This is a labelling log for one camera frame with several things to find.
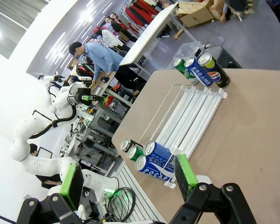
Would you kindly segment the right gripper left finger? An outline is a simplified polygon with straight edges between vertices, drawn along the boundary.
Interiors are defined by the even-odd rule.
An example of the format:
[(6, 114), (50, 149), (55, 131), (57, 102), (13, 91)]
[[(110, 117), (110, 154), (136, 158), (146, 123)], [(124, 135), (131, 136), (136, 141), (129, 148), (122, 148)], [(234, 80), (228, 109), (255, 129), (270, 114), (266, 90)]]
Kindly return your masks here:
[(79, 165), (70, 165), (61, 188), (39, 201), (24, 200), (16, 224), (83, 224), (78, 210), (84, 178)]

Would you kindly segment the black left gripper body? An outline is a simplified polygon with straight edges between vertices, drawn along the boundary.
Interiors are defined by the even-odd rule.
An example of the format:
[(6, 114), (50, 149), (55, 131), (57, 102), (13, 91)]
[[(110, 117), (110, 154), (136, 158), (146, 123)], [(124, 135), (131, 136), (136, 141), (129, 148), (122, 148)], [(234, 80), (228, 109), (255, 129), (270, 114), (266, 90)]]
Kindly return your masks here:
[(92, 95), (91, 88), (78, 88), (75, 92), (74, 99), (80, 104), (91, 104), (93, 101), (83, 100), (84, 95)]

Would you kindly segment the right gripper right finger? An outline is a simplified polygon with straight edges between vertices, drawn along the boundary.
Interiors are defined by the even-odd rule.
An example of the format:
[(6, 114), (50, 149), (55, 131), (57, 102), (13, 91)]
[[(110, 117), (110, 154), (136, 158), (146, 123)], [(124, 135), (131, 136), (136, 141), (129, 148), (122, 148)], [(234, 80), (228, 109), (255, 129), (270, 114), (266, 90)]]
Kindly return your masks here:
[(198, 224), (203, 213), (212, 213), (220, 224), (257, 224), (241, 188), (226, 183), (221, 188), (196, 178), (186, 155), (175, 157), (175, 177), (184, 204), (169, 224)]

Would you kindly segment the seated dark-haired person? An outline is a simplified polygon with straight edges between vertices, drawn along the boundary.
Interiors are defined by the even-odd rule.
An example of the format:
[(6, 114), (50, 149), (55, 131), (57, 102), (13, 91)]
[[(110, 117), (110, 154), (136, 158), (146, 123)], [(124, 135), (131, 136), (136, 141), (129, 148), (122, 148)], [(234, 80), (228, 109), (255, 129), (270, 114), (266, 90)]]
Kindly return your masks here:
[(32, 156), (37, 157), (38, 156), (38, 146), (36, 144), (30, 143), (30, 154)]

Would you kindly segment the wooden desk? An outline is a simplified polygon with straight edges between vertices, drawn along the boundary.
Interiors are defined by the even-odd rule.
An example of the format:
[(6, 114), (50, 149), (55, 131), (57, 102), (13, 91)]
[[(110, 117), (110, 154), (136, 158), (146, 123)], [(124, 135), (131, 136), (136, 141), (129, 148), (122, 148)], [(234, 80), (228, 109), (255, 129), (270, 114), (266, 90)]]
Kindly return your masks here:
[(101, 82), (101, 78), (105, 75), (105, 73), (101, 72), (97, 83), (95, 85), (91, 86), (91, 94), (97, 95), (97, 96), (102, 96), (104, 94), (110, 94), (110, 95), (114, 96), (115, 98), (119, 99), (120, 96), (108, 88), (110, 85), (111, 85), (111, 87), (115, 86), (115, 84), (116, 84), (114, 81), (115, 74), (116, 74), (116, 72), (112, 72), (109, 75), (109, 80), (106, 83), (103, 83), (103, 82)]

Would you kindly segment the cluttered metal workbench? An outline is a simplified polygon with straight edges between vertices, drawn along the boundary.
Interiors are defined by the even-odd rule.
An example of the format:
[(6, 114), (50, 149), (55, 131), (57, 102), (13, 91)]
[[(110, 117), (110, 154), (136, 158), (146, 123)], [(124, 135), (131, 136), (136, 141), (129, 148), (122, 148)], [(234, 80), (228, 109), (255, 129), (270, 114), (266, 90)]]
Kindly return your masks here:
[(112, 137), (122, 118), (102, 103), (97, 103), (91, 109), (93, 112), (83, 108), (81, 115), (71, 124), (60, 154), (98, 168), (114, 165), (120, 156)]

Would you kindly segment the blue Pocari Sweat can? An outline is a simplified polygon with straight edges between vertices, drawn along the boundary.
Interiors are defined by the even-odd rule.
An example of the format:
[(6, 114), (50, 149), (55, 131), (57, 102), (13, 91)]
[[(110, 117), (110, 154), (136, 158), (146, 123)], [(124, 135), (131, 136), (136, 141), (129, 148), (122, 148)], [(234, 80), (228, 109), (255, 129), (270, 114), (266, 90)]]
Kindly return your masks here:
[(213, 80), (199, 65), (198, 61), (194, 57), (190, 57), (188, 60), (186, 60), (184, 66), (204, 86), (210, 87), (213, 84)]
[(145, 156), (150, 158), (155, 158), (161, 162), (173, 162), (175, 156), (171, 154), (170, 150), (163, 145), (150, 140), (148, 141), (143, 148), (143, 153)]
[(152, 176), (164, 182), (172, 181), (174, 174), (174, 167), (171, 165), (164, 165), (161, 162), (141, 155), (135, 162), (135, 169), (146, 175)]

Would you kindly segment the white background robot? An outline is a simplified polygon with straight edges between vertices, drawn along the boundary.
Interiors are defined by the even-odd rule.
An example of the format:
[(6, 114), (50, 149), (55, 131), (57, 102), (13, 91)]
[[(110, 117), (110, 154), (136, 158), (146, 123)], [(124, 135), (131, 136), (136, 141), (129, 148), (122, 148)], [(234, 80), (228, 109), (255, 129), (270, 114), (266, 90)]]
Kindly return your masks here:
[(54, 75), (40, 75), (38, 77), (38, 80), (45, 86), (46, 90), (51, 93), (50, 88), (56, 87), (60, 92), (64, 92), (69, 90), (69, 85), (61, 86), (61, 84), (67, 83), (65, 80), (65, 77), (62, 75), (59, 75), (58, 72), (56, 72)]

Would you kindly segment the black Pepsi can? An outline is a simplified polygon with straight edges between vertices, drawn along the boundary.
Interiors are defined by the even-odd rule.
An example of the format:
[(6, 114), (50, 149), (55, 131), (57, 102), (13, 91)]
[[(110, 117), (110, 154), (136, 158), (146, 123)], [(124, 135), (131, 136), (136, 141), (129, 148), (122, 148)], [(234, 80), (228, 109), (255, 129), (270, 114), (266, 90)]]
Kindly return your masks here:
[(132, 146), (137, 146), (139, 147), (140, 149), (143, 149), (143, 145), (130, 139), (130, 138), (125, 138), (122, 143), (121, 143), (121, 146), (120, 146), (120, 149), (121, 151), (127, 153), (128, 150), (132, 147)]
[(203, 53), (198, 58), (198, 64), (205, 70), (205, 72), (217, 84), (218, 87), (224, 88), (229, 85), (229, 76), (219, 66), (215, 58), (210, 53)]

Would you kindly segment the green Chilsung cider can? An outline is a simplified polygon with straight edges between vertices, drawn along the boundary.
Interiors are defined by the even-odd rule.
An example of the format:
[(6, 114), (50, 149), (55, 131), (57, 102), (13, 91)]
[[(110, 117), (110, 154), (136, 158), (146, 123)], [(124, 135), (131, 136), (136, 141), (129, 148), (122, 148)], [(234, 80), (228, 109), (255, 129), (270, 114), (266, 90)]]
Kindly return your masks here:
[(136, 161), (141, 155), (144, 155), (143, 149), (137, 145), (132, 146), (127, 152), (128, 159), (132, 161)]
[(173, 66), (181, 73), (184, 75), (184, 77), (189, 80), (192, 84), (198, 84), (198, 79), (193, 76), (189, 70), (185, 67), (185, 60), (182, 58), (177, 58), (174, 61)]

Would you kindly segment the white can dispenser rack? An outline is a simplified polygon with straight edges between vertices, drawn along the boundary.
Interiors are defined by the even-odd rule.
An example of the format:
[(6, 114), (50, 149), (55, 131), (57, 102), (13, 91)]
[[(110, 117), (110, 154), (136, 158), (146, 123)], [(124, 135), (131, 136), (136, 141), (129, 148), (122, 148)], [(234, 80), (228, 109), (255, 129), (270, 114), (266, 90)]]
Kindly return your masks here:
[[(191, 85), (179, 85), (179, 88), (175, 92), (175, 86), (171, 87), (147, 127), (154, 129), (149, 141), (168, 148), (175, 157), (184, 154), (189, 159), (221, 100), (227, 98), (228, 94), (221, 88)], [(175, 159), (172, 163), (161, 163), (175, 168)], [(175, 173), (172, 181), (160, 181), (165, 186), (175, 188)]]

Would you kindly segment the white long work table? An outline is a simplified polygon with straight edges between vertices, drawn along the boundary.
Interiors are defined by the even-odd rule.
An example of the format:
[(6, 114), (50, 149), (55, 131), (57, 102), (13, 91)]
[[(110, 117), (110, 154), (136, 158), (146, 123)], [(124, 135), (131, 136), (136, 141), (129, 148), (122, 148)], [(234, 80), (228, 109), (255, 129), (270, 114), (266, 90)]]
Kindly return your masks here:
[(184, 33), (190, 37), (190, 39), (192, 39), (194, 42), (197, 42), (195, 37), (173, 16), (174, 11), (178, 7), (181, 8), (181, 6), (182, 2), (180, 3), (177, 1), (175, 4), (159, 12), (128, 51), (126, 56), (121, 61), (120, 66), (134, 63), (141, 71), (151, 75), (151, 73), (139, 65), (138, 62), (144, 53), (149, 49), (149, 47), (151, 47), (151, 44), (157, 38), (158, 34), (164, 29), (168, 21), (173, 21), (173, 23), (179, 26), (184, 31)]

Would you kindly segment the clothes rack with garments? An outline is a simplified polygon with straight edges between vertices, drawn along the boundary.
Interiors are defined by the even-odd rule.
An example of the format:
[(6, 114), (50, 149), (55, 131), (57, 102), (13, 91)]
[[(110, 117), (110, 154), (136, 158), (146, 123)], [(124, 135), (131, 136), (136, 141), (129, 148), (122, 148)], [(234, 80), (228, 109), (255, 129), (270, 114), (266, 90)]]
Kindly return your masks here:
[(159, 13), (155, 0), (129, 0), (123, 12), (136, 25), (149, 25)]

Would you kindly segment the clear plastic storage bin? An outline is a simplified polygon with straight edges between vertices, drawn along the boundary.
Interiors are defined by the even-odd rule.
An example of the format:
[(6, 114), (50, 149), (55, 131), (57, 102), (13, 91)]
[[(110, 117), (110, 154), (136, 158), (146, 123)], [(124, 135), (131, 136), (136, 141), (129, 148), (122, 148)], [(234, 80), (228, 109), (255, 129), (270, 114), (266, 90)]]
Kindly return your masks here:
[(222, 47), (197, 48), (194, 56), (210, 53), (221, 68), (241, 69), (241, 65)]
[(171, 63), (167, 67), (167, 70), (174, 69), (174, 61), (176, 59), (182, 58), (184, 60), (187, 60), (189, 57), (195, 57), (195, 53), (198, 51), (198, 49), (202, 48), (203, 46), (201, 42), (190, 42), (183, 44), (174, 55)]

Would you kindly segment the grey slatted base plate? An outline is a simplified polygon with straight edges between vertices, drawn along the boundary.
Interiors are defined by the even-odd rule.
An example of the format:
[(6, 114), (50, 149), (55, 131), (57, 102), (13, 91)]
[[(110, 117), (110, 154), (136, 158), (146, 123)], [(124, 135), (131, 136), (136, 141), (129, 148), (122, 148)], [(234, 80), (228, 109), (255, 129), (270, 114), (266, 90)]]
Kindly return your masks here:
[(154, 221), (167, 223), (124, 161), (122, 161), (117, 170), (112, 173), (112, 177), (114, 176), (118, 178), (120, 187), (129, 187), (135, 192), (136, 202), (134, 211), (126, 222), (152, 219)]

